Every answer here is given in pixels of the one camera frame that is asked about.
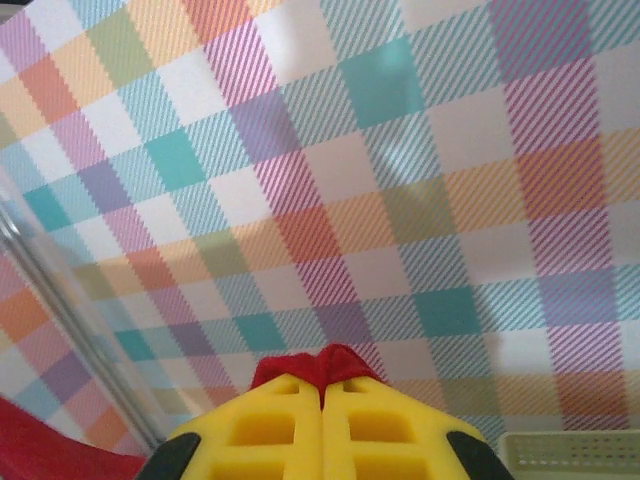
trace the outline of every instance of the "teal square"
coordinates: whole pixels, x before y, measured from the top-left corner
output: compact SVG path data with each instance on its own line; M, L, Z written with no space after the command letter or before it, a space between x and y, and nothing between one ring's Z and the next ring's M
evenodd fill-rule
M0 152L0 165L7 171L21 193L47 183L20 143L14 143Z
M115 336L122 345L129 358L134 362L154 360L156 357L138 330L115 332Z
M167 327L147 328L141 330L140 333L156 358L183 358L185 356Z
M63 227L51 232L53 241L58 246L62 256L72 267L79 267L95 262L84 240L78 235L73 226Z
M144 147L127 150L109 159L133 203L160 196L166 192L162 179Z
M180 128L180 120L155 71L120 88L118 96L143 142Z
M24 199L47 231L71 225L71 219L63 210L48 185L24 194Z
M48 420L61 406L60 401L40 379L29 384L12 400L19 407L41 420Z
M286 350L287 346L270 314L247 315L234 320L251 351Z
M229 228L227 218L207 182L190 185L171 193L182 222L192 237Z
M206 180L184 129L145 145L167 190L174 191Z
M414 295L422 328L428 337L480 333L482 328L471 287Z
M424 110L406 37L340 63L361 128Z
M49 186L72 223L100 215L78 175L68 175L50 183Z

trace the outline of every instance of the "orange square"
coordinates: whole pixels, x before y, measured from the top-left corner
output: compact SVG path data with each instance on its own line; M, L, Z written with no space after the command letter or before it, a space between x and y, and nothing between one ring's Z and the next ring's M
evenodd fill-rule
M78 110L78 104L49 55L24 70L20 78L47 123L54 123Z
M158 250L178 285L211 280L198 247L190 239L159 246Z
M249 270L265 270L293 263L278 225L272 218L231 229Z
M144 291L127 257L103 260L98 263L98 266L116 295L130 295Z
M0 111L18 138L31 135L47 124L20 77L0 85Z
M517 164L489 163L445 177L458 232L526 220Z
M80 107L115 90L86 35L77 36L52 53L51 58Z
M602 137L607 203L640 200L640 129Z
M191 23L200 38L207 43L229 30L251 20L245 0L183 0Z
M171 272L156 248L129 253L127 258L145 289L156 290L176 286Z
M447 402L444 400L444 394L442 393L439 380L398 380L392 381L391 386L399 392L409 395L430 407L442 411L447 410Z
M276 217L294 262L340 255L340 247L324 207L311 207Z
M395 243L382 197L367 193L326 206L342 253L361 252Z
M112 450L129 431L120 414L108 407L85 432L86 439L98 448Z
M280 5L284 0L247 0L251 15L257 17Z
M522 155L518 171L530 220L605 204L598 138Z
M640 415L640 370L625 372L629 415Z
M17 343L49 321L40 300L25 288L0 302L0 328Z
M156 68L198 47L198 37L180 0L131 0L127 10Z
M238 392L233 387L207 387L204 389L214 406L219 407L238 396Z
M553 375L496 377L503 415L559 415L560 401Z
M624 372L557 373L564 415L627 415Z

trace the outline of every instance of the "plaid fabric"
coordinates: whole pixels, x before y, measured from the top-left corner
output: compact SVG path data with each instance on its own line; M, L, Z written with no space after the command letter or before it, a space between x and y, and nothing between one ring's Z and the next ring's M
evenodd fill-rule
M0 272L2 395L71 438L142 454L135 432L7 253Z
M640 425L637 0L36 0L0 45L11 188L176 422L335 341L492 439Z

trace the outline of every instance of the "pink stripe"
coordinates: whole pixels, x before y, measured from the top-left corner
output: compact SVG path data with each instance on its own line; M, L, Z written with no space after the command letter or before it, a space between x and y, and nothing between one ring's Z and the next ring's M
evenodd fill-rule
M389 381L387 371L384 368L384 360L380 356L380 351L375 343L356 343L350 345L350 347L367 362L367 365L380 376L383 382Z
M82 170L107 158L81 111L52 124L51 130L76 169Z
M314 306L355 302L357 295L340 257L298 264L298 274Z
M167 325L198 321L178 287L150 290L147 294L153 300Z
M617 323L552 327L549 345L556 372L618 371L622 369Z
M626 430L630 427L627 415L567 415L565 430Z
M191 356L187 357L187 361L202 382L203 388L233 387L231 378L217 355Z
M301 151L258 163L255 171L274 215L320 205L320 196Z
M20 341L20 351L31 366L42 374L67 355L71 345L53 322L47 322Z
M88 430L109 407L109 401L96 384L90 380L65 403L71 418Z
M612 265L609 222L604 209L536 220L530 231L538 275Z
M14 15L0 28L0 48L18 73L47 54L44 44L24 10Z
M580 78L577 82L577 84L579 85L580 82L582 80L584 80L584 77L590 72L585 72L585 75L583 75L582 78ZM538 133L539 134L539 129L541 127L541 125L548 125L550 121L554 121L555 122L555 127L558 128L558 124L560 124L563 120L567 120L567 121L578 121L580 122L580 119L582 118L581 116L565 116L563 114L563 112L567 112L567 111L575 111L575 115L580 115L581 110L580 108L571 108L572 106L577 105L584 105L586 103L587 100L589 100L589 98L582 98L581 101L581 94L584 94L585 91L592 87L593 83L589 83L585 86L582 87L582 89L580 91L578 91L577 93L575 92L575 90L573 89L573 87L570 85L570 78L566 78L567 82L564 83L564 85L562 86L562 89L558 88L558 85L555 85L553 87L550 87L548 85L545 85L545 90L548 91L552 91L553 93L546 95L546 99L543 100L543 102L547 102L547 107L544 109L544 111L541 111L542 108L531 108L529 111L523 112L524 115L522 116L522 118L520 119L519 123L516 123L514 125L514 130L516 132L518 131L525 131L525 132L529 132L529 134L532 133ZM571 95L574 95L573 98L571 98L570 96L567 96L567 98L563 99L563 96L565 94L567 94L567 90L569 88L572 88L572 92ZM562 130L560 130L559 132L556 131L556 136L558 134L564 133ZM547 142L549 145L555 145L555 143L553 142Z
M137 252L155 245L147 227L132 206L106 213L103 218L124 252Z
M230 107L277 87L253 21L215 38L205 52Z
M589 138L598 128L590 60L512 82L506 90L517 154Z
M24 287L26 283L22 277L18 274L12 263L9 261L8 254L3 253L0 255L0 302L7 300L9 297L15 295Z

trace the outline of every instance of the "white plastic basket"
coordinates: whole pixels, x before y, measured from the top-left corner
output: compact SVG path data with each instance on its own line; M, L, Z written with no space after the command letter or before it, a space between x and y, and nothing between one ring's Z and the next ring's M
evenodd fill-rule
M516 480L640 480L640 430L506 433L498 448Z

